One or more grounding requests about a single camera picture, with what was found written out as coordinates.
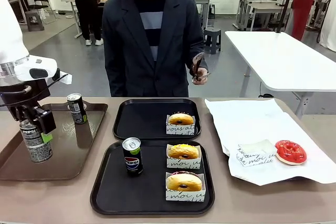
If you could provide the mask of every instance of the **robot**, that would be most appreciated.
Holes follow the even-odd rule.
[[[29,55],[22,32],[7,0],[0,0],[0,97],[15,121],[28,119],[41,133],[56,128],[50,110],[38,101],[50,96],[49,87],[56,81],[71,84],[72,75],[57,68],[54,59]],[[47,85],[46,80],[53,82]]]

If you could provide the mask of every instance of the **can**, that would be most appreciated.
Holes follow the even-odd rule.
[[[27,119],[20,122],[20,130],[28,149],[31,161],[40,163],[52,156],[50,142],[45,143],[38,128]]]
[[[88,116],[84,109],[82,95],[79,93],[70,94],[67,96],[67,101],[74,122],[76,124],[85,123],[88,120]]]
[[[141,141],[136,137],[122,142],[127,173],[131,176],[138,176],[143,171],[140,146]]]

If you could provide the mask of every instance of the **red outfit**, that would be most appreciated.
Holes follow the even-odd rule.
[[[301,40],[305,32],[307,19],[313,0],[293,0],[293,31],[292,37]]]

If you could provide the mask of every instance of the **donut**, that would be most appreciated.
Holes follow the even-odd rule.
[[[184,113],[173,114],[168,118],[170,124],[175,125],[190,125],[194,124],[194,119],[192,116]]]
[[[307,160],[305,150],[297,143],[281,140],[275,144],[277,158],[289,165],[301,165]]]
[[[200,191],[202,190],[202,181],[194,173],[176,172],[167,178],[166,186],[174,191]]]
[[[198,158],[198,149],[188,144],[178,144],[172,146],[168,151],[168,156],[178,159],[195,159]]]

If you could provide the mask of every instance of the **desk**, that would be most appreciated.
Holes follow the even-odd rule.
[[[14,2],[19,2],[20,10],[21,10],[21,13],[22,13],[22,16],[23,16],[23,20],[24,20],[24,23],[20,23],[20,25],[27,25],[26,15],[25,15],[25,11],[23,10],[21,1],[20,1],[20,0],[8,0],[8,2],[9,2],[10,4],[11,4],[11,3],[14,3]]]
[[[101,3],[105,4],[107,0],[100,0]],[[70,3],[71,5],[71,9],[72,9],[72,14],[75,18],[75,23],[76,23],[76,28],[77,28],[77,34],[75,35],[75,39],[77,39],[79,36],[82,35],[82,31],[80,30],[79,26],[78,26],[78,23],[79,23],[79,18],[78,18],[78,15],[75,11],[75,8],[74,8],[74,3],[75,3],[75,0],[61,0],[61,2],[66,2],[66,3]]]
[[[315,8],[316,8],[317,1],[318,0],[314,0],[313,7],[310,9],[309,18],[308,18],[308,21],[307,21],[307,26],[310,26],[311,19],[314,16],[314,13],[315,13]],[[328,5],[329,4],[328,0],[320,0],[320,1],[321,1],[320,3],[323,4],[323,5],[325,5],[325,4]],[[317,16],[316,16],[316,19],[314,21],[313,27],[316,27],[317,21],[320,19],[320,16],[321,16],[322,10],[323,10],[323,5],[319,7],[319,12],[317,13]]]
[[[108,110],[82,172],[72,180],[52,182],[0,182],[0,220],[34,224],[99,223],[322,223],[336,220],[336,183],[319,184],[303,179],[257,186],[232,177],[204,99],[191,98],[202,124],[198,141],[207,152],[215,188],[215,202],[202,215],[190,216],[103,216],[90,206],[90,193],[105,150],[117,139],[112,128],[120,103],[129,98],[84,98],[106,103]],[[237,100],[212,98],[211,101]],[[303,123],[280,100],[276,100],[306,131]],[[45,103],[64,103],[66,98],[46,98]],[[9,112],[0,112],[0,150],[18,132],[18,123]],[[310,137],[336,161],[333,136]]]
[[[246,31],[249,14],[251,11],[251,6],[249,4],[252,3],[275,3],[276,1],[272,0],[239,0],[237,13],[236,13],[236,22],[232,25],[239,30]]]
[[[203,30],[208,26],[210,0],[195,0],[196,5],[202,5]]]
[[[299,118],[314,92],[336,92],[336,63],[288,34],[265,31],[225,34],[248,64],[240,97],[246,94],[251,69],[268,89],[290,91],[300,99],[295,112]]]
[[[263,28],[266,28],[267,25],[268,25],[269,19],[271,17],[271,14],[272,13],[281,13],[282,10],[283,10],[283,7],[276,5],[275,1],[272,1],[272,2],[252,2],[252,3],[249,3],[248,6],[250,7],[250,8],[248,8],[248,11],[250,9],[252,11],[254,10],[250,31],[253,31],[254,20],[255,20],[256,15],[258,13],[268,14],[267,17],[266,17],[265,23],[263,24]]]

